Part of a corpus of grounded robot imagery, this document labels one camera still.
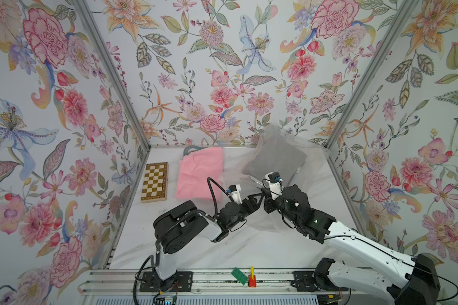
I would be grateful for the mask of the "teal bear pattern blanket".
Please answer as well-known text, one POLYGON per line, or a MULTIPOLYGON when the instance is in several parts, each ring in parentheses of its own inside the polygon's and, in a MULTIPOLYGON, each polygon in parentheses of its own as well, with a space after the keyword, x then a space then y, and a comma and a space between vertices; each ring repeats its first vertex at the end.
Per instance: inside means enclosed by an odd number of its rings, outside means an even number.
POLYGON ((202 149, 204 149, 204 148, 200 147, 200 146, 187 146, 187 147, 185 147, 185 149, 183 151, 183 156, 188 156, 190 153, 194 153, 194 152, 200 151, 202 149))

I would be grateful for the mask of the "pink blanket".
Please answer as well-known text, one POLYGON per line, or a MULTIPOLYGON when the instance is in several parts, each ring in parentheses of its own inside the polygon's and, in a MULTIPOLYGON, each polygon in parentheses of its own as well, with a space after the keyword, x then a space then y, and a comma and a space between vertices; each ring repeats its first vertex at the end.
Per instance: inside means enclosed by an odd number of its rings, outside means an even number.
POLYGON ((221 147, 191 152, 179 163, 175 197, 179 200, 212 200, 207 178, 221 183, 224 153, 221 147))

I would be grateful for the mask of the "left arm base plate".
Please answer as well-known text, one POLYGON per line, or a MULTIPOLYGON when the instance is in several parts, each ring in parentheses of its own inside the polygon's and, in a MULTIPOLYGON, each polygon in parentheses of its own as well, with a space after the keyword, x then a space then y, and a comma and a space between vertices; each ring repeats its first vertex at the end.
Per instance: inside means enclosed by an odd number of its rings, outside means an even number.
POLYGON ((145 271, 141 276, 140 292, 191 292, 193 272, 177 271, 166 280, 161 280, 156 271, 145 271))

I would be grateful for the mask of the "clear plastic vacuum bag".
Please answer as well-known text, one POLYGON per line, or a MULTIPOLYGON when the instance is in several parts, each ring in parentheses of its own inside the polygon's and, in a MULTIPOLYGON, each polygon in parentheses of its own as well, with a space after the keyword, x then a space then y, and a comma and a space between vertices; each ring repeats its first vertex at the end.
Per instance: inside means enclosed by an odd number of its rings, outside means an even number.
POLYGON ((308 191, 321 180, 320 171, 328 165, 327 148, 299 139, 270 124, 257 145, 241 147, 242 155, 230 156, 221 176, 226 186, 239 184, 242 194, 256 192, 262 180, 272 172, 280 174, 282 185, 297 185, 308 191))

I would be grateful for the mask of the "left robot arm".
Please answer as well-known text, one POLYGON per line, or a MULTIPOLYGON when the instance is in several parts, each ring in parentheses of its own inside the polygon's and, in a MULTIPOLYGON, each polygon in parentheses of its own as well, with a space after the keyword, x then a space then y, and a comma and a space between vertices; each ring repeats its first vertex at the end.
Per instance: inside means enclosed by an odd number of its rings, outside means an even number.
POLYGON ((263 202, 263 194, 251 194, 240 204, 228 202, 216 217, 186 201, 159 216, 153 223, 155 230, 154 270, 162 280, 173 277, 178 269, 175 254, 197 236, 213 243, 225 239, 229 233, 244 226, 248 216, 255 213, 263 202))

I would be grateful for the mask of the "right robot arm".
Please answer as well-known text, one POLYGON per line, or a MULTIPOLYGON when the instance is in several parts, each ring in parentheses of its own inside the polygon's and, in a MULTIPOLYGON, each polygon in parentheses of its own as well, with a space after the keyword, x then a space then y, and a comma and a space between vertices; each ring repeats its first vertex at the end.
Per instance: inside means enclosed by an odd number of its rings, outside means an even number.
POLYGON ((354 289, 389 304, 439 302, 440 277, 428 256, 402 254, 370 240, 335 217, 312 208, 308 196, 296 185, 283 188, 277 182, 261 190, 268 214, 279 212, 285 224, 307 239, 340 250, 367 266, 346 266, 325 257, 307 280, 314 291, 354 289))

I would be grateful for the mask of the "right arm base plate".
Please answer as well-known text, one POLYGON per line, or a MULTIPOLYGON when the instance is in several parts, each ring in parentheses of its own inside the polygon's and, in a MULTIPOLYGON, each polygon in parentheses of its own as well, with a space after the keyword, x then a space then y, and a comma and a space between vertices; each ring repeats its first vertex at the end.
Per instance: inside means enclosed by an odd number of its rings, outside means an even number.
POLYGON ((348 292, 345 287, 337 287, 326 273, 315 271, 294 271, 291 286, 298 292, 348 292))

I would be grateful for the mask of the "grey blanket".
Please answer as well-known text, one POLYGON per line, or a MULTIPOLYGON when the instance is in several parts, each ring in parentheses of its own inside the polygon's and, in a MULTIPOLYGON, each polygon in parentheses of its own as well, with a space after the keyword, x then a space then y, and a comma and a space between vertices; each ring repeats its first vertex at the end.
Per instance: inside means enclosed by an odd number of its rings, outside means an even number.
POLYGON ((280 133, 263 141, 255 157, 244 166, 242 173, 261 180, 268 173, 278 172, 284 183, 289 184, 299 168, 306 162, 307 155, 290 144, 280 133))

